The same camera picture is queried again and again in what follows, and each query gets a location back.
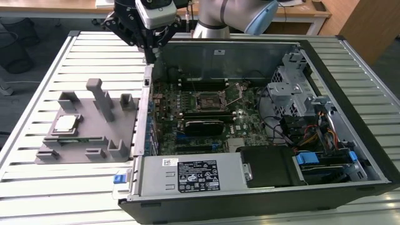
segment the wooden desk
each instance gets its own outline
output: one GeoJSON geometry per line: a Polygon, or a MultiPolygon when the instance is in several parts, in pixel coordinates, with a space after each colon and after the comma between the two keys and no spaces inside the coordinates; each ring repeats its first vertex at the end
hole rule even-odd
{"type": "MultiPolygon", "coordinates": [[[[96,0],[0,0],[0,16],[31,18],[106,18],[111,8],[96,8],[96,0]]],[[[199,8],[194,6],[194,14],[198,17],[199,8]]],[[[279,9],[275,22],[311,23],[308,35],[316,35],[330,12],[316,11],[311,0],[295,7],[279,9]]]]}

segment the gray stand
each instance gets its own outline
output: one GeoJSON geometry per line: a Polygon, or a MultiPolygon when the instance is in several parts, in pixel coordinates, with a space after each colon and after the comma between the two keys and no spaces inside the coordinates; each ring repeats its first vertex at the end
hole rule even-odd
{"type": "Polygon", "coordinates": [[[58,117],[36,154],[36,164],[126,162],[130,158],[139,100],[119,99],[102,90],[102,80],[90,79],[95,99],[63,92],[58,117]]]}

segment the black trash can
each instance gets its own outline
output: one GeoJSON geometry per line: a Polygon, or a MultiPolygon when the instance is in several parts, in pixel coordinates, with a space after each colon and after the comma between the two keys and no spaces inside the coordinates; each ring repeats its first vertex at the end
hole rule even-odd
{"type": "Polygon", "coordinates": [[[30,47],[40,42],[34,22],[30,18],[2,17],[0,23],[8,32],[19,35],[19,42],[23,46],[30,47]]]}
{"type": "Polygon", "coordinates": [[[0,32],[0,66],[11,74],[24,73],[34,67],[34,61],[18,39],[15,33],[0,32]]]}

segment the barcode sticker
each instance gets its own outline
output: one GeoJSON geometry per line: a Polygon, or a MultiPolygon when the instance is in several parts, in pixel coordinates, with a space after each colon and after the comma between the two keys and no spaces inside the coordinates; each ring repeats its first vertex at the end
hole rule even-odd
{"type": "Polygon", "coordinates": [[[163,166],[178,166],[179,159],[178,158],[164,158],[163,166]]]}

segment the white cable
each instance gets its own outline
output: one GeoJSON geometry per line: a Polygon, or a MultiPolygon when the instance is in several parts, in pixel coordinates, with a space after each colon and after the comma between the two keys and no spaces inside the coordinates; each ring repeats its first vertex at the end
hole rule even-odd
{"type": "Polygon", "coordinates": [[[40,81],[12,81],[6,83],[42,83],[40,81]]]}

